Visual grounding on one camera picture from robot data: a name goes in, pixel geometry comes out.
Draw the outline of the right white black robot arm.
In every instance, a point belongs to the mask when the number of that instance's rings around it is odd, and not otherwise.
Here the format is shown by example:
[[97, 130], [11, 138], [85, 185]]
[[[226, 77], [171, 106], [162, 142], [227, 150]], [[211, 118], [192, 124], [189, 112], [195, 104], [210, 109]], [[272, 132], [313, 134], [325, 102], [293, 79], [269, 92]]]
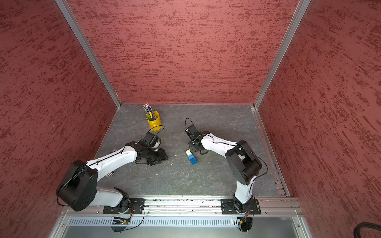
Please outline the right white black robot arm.
[[189, 146], [191, 151], [212, 151], [223, 156], [237, 181], [236, 191], [233, 196], [234, 208], [238, 213], [246, 213], [253, 202], [253, 185], [256, 178], [260, 177], [260, 170], [263, 162], [254, 153], [249, 144], [240, 140], [238, 142], [228, 141], [215, 136], [214, 134], [199, 130], [185, 130], [190, 138]]

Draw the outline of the long blue lego brick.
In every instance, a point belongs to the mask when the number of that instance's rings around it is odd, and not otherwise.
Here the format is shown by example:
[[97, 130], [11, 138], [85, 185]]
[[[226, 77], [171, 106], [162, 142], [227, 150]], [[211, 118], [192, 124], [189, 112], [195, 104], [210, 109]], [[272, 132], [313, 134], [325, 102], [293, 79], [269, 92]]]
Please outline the long blue lego brick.
[[196, 158], [194, 155], [192, 155], [192, 154], [188, 156], [188, 159], [189, 159], [189, 161], [190, 161], [190, 163], [191, 163], [192, 165], [195, 165], [195, 164], [198, 163], [197, 158]]

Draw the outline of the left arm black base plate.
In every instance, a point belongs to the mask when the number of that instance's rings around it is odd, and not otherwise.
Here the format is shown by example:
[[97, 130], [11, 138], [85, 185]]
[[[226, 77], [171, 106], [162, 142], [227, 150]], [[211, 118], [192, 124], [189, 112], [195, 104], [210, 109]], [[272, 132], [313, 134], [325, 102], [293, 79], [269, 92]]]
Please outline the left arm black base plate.
[[128, 205], [122, 207], [124, 211], [120, 211], [117, 207], [105, 206], [103, 214], [116, 214], [120, 216], [131, 216], [132, 214], [142, 214], [145, 204], [144, 198], [130, 198]]

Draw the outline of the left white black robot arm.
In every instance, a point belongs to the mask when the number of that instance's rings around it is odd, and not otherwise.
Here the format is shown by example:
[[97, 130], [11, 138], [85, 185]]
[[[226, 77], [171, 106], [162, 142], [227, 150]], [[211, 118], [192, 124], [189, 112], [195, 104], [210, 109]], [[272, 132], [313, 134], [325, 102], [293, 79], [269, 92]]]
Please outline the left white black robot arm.
[[153, 166], [168, 160], [162, 148], [130, 142], [121, 149], [99, 159], [70, 164], [64, 178], [56, 190], [57, 204], [70, 207], [74, 211], [82, 211], [87, 207], [103, 206], [119, 214], [131, 210], [130, 196], [120, 188], [101, 188], [98, 182], [120, 167], [145, 159], [146, 164]]

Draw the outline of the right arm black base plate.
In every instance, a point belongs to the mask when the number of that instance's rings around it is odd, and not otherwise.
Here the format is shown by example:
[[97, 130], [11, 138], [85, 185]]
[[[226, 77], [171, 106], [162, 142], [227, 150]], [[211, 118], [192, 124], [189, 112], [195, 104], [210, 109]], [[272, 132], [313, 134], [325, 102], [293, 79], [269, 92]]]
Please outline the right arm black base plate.
[[221, 211], [222, 214], [241, 214], [246, 215], [260, 215], [261, 208], [259, 201], [255, 198], [251, 198], [247, 203], [241, 203], [235, 197], [233, 199], [221, 199]]

